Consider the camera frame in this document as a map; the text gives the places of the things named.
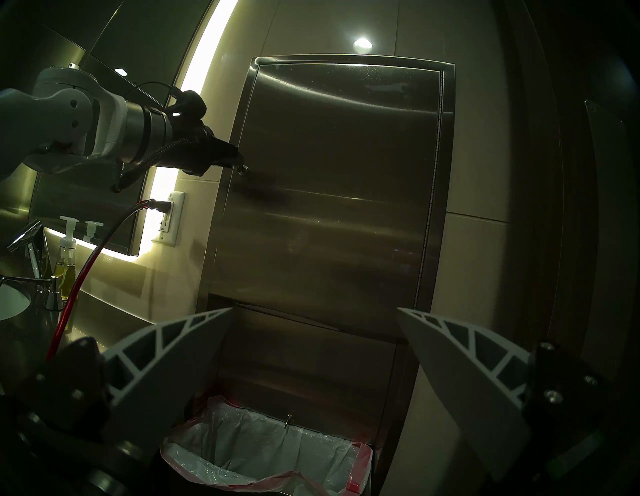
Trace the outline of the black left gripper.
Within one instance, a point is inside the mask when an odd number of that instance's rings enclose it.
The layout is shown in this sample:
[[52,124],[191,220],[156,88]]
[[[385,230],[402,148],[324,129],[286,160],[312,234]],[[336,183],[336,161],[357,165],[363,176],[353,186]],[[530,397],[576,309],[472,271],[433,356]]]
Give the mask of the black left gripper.
[[220,139],[214,140],[211,159],[208,157],[207,147],[215,135],[206,124],[173,124],[172,133],[174,142],[186,139],[188,143],[179,145],[171,153],[171,167],[187,175],[201,177],[211,165],[223,168],[242,168],[246,165],[239,148]]

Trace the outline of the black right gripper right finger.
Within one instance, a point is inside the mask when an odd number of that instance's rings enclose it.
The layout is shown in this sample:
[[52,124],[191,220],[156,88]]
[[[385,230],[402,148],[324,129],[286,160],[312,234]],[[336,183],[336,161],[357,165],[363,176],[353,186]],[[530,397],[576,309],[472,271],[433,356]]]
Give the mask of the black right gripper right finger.
[[409,308],[397,321],[433,391],[495,481],[526,447],[531,353],[486,328]]

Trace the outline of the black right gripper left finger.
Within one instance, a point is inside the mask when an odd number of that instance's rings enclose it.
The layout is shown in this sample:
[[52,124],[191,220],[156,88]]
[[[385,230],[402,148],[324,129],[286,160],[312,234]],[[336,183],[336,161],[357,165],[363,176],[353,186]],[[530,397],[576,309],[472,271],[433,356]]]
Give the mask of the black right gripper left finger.
[[156,451],[201,387],[233,320],[221,308],[139,329],[102,354],[111,395],[101,435]]

